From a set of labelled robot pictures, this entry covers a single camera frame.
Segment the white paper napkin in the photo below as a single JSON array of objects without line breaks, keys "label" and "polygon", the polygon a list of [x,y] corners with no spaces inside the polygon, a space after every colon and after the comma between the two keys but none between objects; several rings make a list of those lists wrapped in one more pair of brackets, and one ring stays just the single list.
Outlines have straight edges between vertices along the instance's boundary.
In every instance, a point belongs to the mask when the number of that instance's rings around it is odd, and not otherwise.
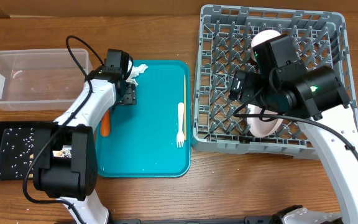
[{"label": "white paper napkin", "polygon": [[146,64],[141,64],[138,67],[133,66],[133,61],[129,61],[129,68],[128,68],[128,78],[126,82],[134,84],[135,86],[138,86],[139,84],[136,82],[135,78],[138,77],[140,74],[143,74],[148,69],[148,66]]}]

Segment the orange carrot piece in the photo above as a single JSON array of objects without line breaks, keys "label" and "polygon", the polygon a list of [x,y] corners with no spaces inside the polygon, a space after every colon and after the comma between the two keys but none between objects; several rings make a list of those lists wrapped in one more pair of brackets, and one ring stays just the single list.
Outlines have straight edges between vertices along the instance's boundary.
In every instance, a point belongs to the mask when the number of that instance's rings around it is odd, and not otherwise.
[{"label": "orange carrot piece", "polygon": [[108,137],[111,132],[111,123],[110,123],[110,109],[108,109],[101,119],[100,124],[100,135],[102,137]]}]

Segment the large white plate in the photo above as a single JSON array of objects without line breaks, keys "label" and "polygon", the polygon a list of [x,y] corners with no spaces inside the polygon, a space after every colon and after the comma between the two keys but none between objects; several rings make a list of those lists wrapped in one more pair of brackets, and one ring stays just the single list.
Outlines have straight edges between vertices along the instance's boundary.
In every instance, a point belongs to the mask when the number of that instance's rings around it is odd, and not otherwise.
[{"label": "large white plate", "polygon": [[[250,114],[259,114],[262,108],[248,104]],[[264,114],[278,114],[273,111],[265,111]],[[250,132],[257,138],[263,138],[273,134],[282,124],[283,119],[274,119],[273,121],[261,121],[259,118],[247,118],[247,124],[250,125]]]}]

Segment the pink bowl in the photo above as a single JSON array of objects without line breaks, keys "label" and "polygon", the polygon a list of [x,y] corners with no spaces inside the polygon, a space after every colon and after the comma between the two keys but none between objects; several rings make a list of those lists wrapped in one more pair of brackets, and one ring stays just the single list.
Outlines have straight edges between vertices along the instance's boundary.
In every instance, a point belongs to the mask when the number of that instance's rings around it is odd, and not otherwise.
[{"label": "pink bowl", "polygon": [[255,57],[255,54],[254,54],[254,47],[256,45],[259,45],[267,40],[270,40],[272,38],[275,38],[275,37],[278,37],[280,36],[281,33],[276,31],[276,30],[271,30],[271,29],[268,29],[268,30],[263,30],[262,32],[259,32],[252,40],[251,40],[251,43],[250,43],[250,46],[251,46],[251,58],[253,59],[253,61],[256,62],[256,57]]}]

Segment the wooden chopstick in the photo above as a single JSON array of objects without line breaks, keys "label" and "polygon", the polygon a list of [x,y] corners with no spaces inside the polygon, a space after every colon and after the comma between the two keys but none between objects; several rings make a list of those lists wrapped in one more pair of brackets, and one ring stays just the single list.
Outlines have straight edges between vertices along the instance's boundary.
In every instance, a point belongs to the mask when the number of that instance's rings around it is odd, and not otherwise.
[{"label": "wooden chopstick", "polygon": [[184,125],[184,127],[183,127],[183,132],[184,132],[184,140],[186,141],[186,75],[184,75],[184,84],[183,84],[183,86],[184,86],[184,99],[183,99],[183,104],[184,104],[184,109],[183,109],[183,112],[184,112],[184,114],[183,114],[183,125]]}]

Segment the white plastic fork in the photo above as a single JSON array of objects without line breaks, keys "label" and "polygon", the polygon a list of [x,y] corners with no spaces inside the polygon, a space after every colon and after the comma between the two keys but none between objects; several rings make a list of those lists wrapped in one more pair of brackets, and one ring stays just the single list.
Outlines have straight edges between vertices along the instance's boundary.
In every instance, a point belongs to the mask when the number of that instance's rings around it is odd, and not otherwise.
[{"label": "white plastic fork", "polygon": [[185,105],[184,103],[180,102],[177,107],[178,112],[178,132],[177,132],[177,148],[182,148],[185,141],[185,135],[183,132],[183,122],[184,122],[184,112],[185,112]]}]

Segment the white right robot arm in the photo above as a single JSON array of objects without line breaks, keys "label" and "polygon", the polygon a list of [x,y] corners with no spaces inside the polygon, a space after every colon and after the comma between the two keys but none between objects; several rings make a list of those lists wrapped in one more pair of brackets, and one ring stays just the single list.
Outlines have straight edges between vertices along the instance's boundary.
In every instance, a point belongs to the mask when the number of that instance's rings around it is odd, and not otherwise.
[{"label": "white right robot arm", "polygon": [[234,111],[237,118],[258,119],[254,136],[269,134],[276,119],[298,124],[312,143],[335,191],[341,211],[329,215],[294,206],[272,217],[272,223],[358,223],[358,132],[349,95],[328,66],[308,70],[288,35],[268,30],[251,42],[259,71],[235,73],[229,97],[256,113]]}]

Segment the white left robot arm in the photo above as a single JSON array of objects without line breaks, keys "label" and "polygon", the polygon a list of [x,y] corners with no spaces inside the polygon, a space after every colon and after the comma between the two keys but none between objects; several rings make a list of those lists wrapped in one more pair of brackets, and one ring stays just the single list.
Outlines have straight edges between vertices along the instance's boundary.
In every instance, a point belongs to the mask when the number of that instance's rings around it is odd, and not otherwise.
[{"label": "white left robot arm", "polygon": [[34,160],[28,173],[35,189],[49,199],[32,198],[24,184],[29,201],[61,203],[75,223],[113,222],[95,190],[98,163],[94,132],[105,112],[124,98],[133,64],[127,52],[109,49],[104,63],[86,76],[75,102],[52,123],[35,128]]}]

